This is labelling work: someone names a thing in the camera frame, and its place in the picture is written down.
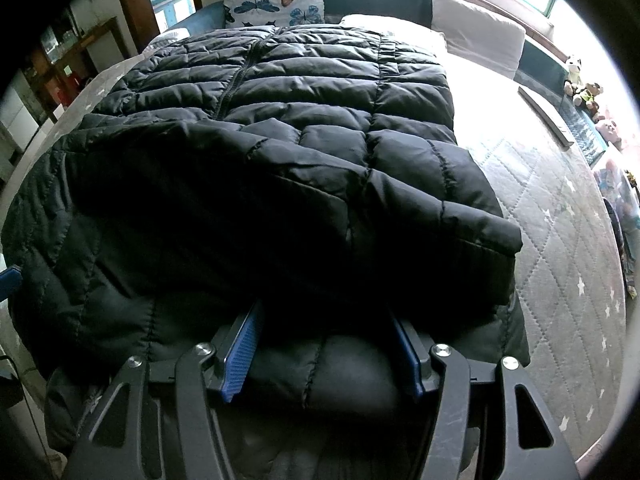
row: cord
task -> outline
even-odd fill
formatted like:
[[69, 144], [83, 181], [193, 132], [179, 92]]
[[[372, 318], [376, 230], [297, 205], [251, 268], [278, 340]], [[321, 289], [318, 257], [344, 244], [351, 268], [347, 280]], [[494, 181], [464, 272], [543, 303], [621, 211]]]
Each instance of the cord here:
[[49, 462], [49, 457], [47, 455], [47, 449], [44, 445], [44, 441], [42, 439], [42, 436], [40, 435], [40, 431], [38, 431], [38, 425], [36, 424], [36, 419], [34, 418], [33, 412], [31, 411], [31, 406], [29, 405], [29, 401], [27, 399], [27, 389], [24, 387], [24, 383], [20, 378], [20, 374], [18, 373], [18, 367], [15, 365], [14, 360], [11, 359], [11, 357], [9, 357], [8, 355], [0, 355], [0, 361], [9, 361], [11, 366], [14, 368], [15, 376], [17, 377], [18, 382], [20, 383], [20, 387], [22, 388], [22, 394], [24, 395], [24, 403], [27, 405], [27, 410], [29, 410], [31, 422], [33, 423], [33, 429], [36, 430], [36, 434], [38, 435], [38, 440], [40, 441], [40, 446], [42, 447], [42, 452], [44, 453], [44, 459], [46, 460], [47, 465], [49, 466], [49, 472], [51, 473], [51, 478], [52, 480], [57, 480], [57, 477], [53, 472], [51, 462]]

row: blue gripper pad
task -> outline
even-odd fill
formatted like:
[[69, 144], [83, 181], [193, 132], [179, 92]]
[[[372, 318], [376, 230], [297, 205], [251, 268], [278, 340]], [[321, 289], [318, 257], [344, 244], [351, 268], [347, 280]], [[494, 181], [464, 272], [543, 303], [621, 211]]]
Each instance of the blue gripper pad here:
[[264, 309], [262, 303], [257, 301], [247, 314], [238, 337], [226, 357], [220, 387], [220, 396], [224, 402], [231, 402], [233, 396], [242, 390], [263, 325]]
[[418, 401], [424, 395], [422, 377], [420, 373], [420, 361], [415, 354], [414, 347], [407, 334], [404, 332], [398, 318], [392, 313], [391, 321], [394, 330], [394, 353], [396, 358], [396, 371], [401, 381], [402, 390]]
[[12, 265], [0, 272], [0, 301], [6, 300], [22, 285], [20, 267]]

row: silver bolt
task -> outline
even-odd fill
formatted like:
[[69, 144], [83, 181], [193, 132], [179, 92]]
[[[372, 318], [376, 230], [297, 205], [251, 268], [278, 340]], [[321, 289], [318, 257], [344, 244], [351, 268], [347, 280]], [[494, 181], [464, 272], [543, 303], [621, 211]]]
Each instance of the silver bolt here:
[[196, 345], [196, 354], [198, 355], [209, 355], [212, 351], [209, 343], [198, 343]]
[[436, 355], [438, 357], [448, 357], [451, 355], [451, 347], [443, 343], [436, 345]]
[[507, 370], [515, 370], [520, 366], [520, 363], [515, 357], [503, 357], [502, 366], [507, 368]]
[[138, 368], [142, 364], [142, 357], [139, 355], [132, 355], [127, 359], [127, 366], [129, 368]]

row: mattress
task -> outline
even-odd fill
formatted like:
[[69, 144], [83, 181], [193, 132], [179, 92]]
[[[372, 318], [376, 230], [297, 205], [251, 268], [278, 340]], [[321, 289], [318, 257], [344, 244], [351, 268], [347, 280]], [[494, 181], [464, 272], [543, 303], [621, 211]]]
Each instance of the mattress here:
[[458, 143], [522, 230], [527, 371], [578, 458], [604, 433], [622, 375], [625, 293], [609, 217], [578, 145], [561, 147], [516, 83], [448, 57]]

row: wooden table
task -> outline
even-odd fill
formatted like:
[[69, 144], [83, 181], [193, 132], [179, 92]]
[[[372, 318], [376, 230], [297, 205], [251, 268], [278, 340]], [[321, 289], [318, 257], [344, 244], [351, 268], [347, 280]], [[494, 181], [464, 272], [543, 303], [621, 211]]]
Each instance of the wooden table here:
[[46, 89], [44, 88], [46, 83], [55, 78], [59, 82], [60, 86], [62, 86], [62, 88], [67, 92], [69, 97], [71, 97], [71, 99], [75, 99], [78, 96], [78, 91], [69, 83], [68, 78], [66, 77], [64, 72], [65, 66], [69, 65], [71, 59], [84, 52], [87, 47], [109, 33], [113, 34], [113, 39], [115, 40], [116, 45], [118, 46], [118, 49], [122, 54], [122, 57], [124, 59], [127, 59], [129, 57], [129, 51], [127, 50], [127, 46], [124, 43], [124, 38], [122, 37], [122, 33], [120, 31], [120, 28], [118, 27], [118, 22], [114, 17], [96, 25], [87, 33], [82, 35], [78, 39], [78, 41], [76, 41], [69, 48], [69, 50], [67, 50], [63, 54], [63, 56], [55, 63], [47, 61], [48, 66], [46, 70], [39, 73], [35, 78], [29, 81], [31, 89], [33, 90], [34, 94], [38, 96], [41, 101], [42, 107], [46, 111], [48, 117], [54, 123], [57, 122], [57, 118], [53, 114], [53, 109], [51, 108], [51, 106], [47, 105], [47, 103], [42, 102], [43, 99], [40, 98], [43, 90], [46, 91]]

